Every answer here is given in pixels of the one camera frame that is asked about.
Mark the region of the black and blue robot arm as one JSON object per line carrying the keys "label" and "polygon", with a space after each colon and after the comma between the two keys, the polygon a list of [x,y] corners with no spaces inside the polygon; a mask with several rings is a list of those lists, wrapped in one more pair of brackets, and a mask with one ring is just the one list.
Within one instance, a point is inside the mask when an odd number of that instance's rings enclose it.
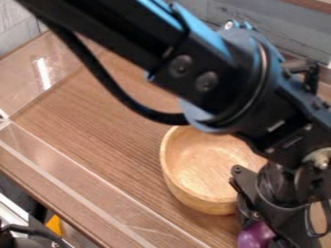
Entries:
{"label": "black and blue robot arm", "polygon": [[[118,102],[144,118],[230,134],[265,158],[230,169],[244,227],[240,248],[321,248],[310,223],[318,203],[331,233],[331,104],[317,96],[318,65],[288,60],[248,22],[212,30],[164,0],[17,0],[43,22]],[[177,96],[181,112],[137,103],[120,88],[87,38]]]}

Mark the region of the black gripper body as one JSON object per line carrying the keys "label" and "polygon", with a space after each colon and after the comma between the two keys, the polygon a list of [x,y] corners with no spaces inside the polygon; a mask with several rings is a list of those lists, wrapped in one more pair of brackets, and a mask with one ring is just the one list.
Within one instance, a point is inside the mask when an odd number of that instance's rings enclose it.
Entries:
{"label": "black gripper body", "polygon": [[266,159],[257,172],[230,168],[242,230],[264,222],[274,233],[268,248],[321,248],[331,233],[331,126],[233,135]]}

